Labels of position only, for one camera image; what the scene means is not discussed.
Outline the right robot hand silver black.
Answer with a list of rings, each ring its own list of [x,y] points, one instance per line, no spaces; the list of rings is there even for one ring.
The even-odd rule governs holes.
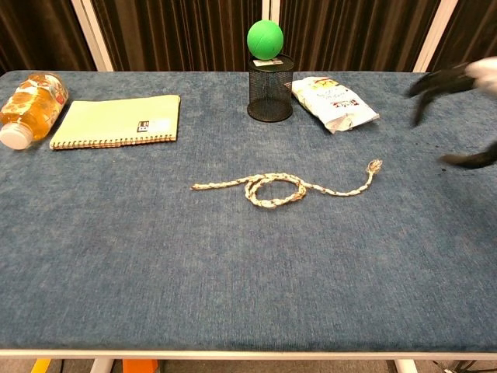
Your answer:
[[[414,110],[412,126],[421,124],[424,113],[437,97],[481,89],[496,94],[496,57],[486,57],[463,63],[451,68],[432,71],[413,83],[405,92],[405,97],[419,97]],[[445,154],[440,161],[462,169],[481,169],[496,164],[496,143],[492,142],[484,151],[464,155]]]

